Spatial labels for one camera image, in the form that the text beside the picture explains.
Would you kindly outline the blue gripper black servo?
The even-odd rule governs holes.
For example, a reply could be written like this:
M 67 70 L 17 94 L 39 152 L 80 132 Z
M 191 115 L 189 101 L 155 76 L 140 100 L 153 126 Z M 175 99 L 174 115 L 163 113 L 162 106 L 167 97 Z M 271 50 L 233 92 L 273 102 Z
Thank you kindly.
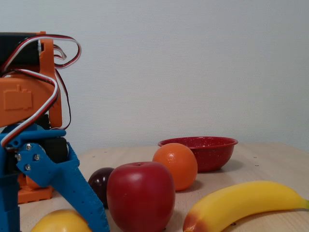
M 94 232 L 109 232 L 102 202 L 79 170 L 64 130 L 26 130 L 0 147 L 0 231 L 20 232 L 18 172 L 52 186 Z

